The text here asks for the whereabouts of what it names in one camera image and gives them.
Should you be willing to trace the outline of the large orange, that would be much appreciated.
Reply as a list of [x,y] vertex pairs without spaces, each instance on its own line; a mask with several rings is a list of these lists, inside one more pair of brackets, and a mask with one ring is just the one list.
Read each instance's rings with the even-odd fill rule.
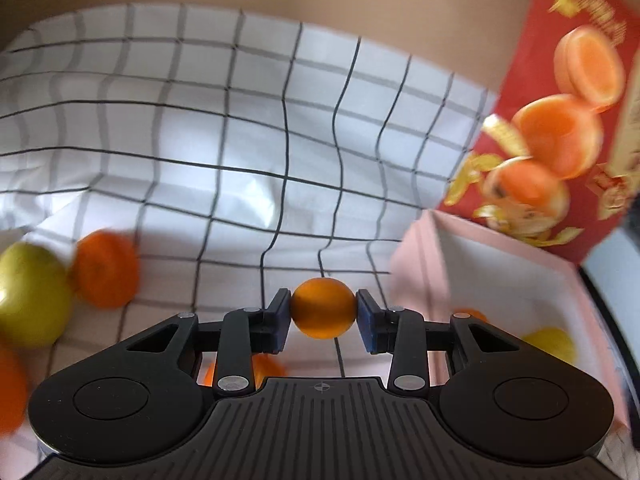
[[24,422],[29,379],[20,357],[4,342],[0,348],[0,434],[12,434]]

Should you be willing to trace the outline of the computer case right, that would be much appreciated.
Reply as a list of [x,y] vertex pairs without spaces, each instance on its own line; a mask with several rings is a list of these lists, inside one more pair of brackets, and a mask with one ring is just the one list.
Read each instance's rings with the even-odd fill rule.
[[582,264],[601,299],[601,316],[612,336],[630,388],[639,394],[639,246],[615,229]]

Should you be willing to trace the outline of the red snack bag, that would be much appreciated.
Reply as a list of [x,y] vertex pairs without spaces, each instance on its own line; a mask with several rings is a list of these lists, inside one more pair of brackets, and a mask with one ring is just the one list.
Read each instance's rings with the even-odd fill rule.
[[580,263],[638,191],[638,14],[624,0],[532,0],[440,209]]

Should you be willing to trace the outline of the yellow green pear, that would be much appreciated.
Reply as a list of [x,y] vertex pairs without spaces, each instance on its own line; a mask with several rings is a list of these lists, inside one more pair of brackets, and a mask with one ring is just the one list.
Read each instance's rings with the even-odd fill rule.
[[522,341],[533,347],[547,352],[555,358],[575,365],[577,350],[572,337],[559,327],[543,327],[522,337]]

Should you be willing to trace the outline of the pink gift box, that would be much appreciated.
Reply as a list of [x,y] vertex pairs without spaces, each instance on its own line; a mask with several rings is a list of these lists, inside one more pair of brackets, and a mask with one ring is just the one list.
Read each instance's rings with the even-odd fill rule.
[[553,326],[575,344],[576,367],[611,393],[615,419],[629,415],[620,360],[598,309],[565,260],[441,211],[413,221],[390,258],[390,302],[446,322],[457,310],[484,314],[521,337]]

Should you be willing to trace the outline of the mandarin orange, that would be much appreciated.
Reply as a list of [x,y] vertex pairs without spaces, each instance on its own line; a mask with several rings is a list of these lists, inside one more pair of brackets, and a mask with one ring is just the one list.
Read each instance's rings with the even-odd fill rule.
[[[202,381],[202,384],[204,386],[211,387],[213,385],[215,365],[216,361],[213,361],[207,367]],[[270,354],[254,354],[254,356],[252,356],[252,365],[255,386],[257,389],[262,386],[267,378],[288,376],[288,372],[286,371],[285,367],[281,365],[273,356],[270,356]]]
[[480,310],[471,309],[471,308],[462,308],[454,310],[454,316],[457,318],[463,318],[464,316],[472,316],[473,318],[478,318],[484,323],[488,322],[488,317],[484,315],[484,313]]
[[79,299],[104,310],[123,308],[140,285],[140,261],[129,236],[99,230],[77,244],[70,282]]

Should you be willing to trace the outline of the white grid tablecloth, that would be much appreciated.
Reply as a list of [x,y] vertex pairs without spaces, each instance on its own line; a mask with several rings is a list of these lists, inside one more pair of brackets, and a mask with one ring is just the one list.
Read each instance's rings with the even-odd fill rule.
[[30,381],[171,315],[216,321],[318,275],[390,298],[390,256],[437,206],[495,93],[358,36],[240,10],[126,4],[1,51],[1,241],[63,261],[137,244],[136,298],[78,304]]

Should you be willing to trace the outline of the small orange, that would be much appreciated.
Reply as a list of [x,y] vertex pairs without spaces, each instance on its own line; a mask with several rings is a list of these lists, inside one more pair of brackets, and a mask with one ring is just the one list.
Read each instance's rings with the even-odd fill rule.
[[312,278],[300,284],[290,303],[297,328],[314,339],[333,339],[347,332],[357,317],[355,294],[335,278]]

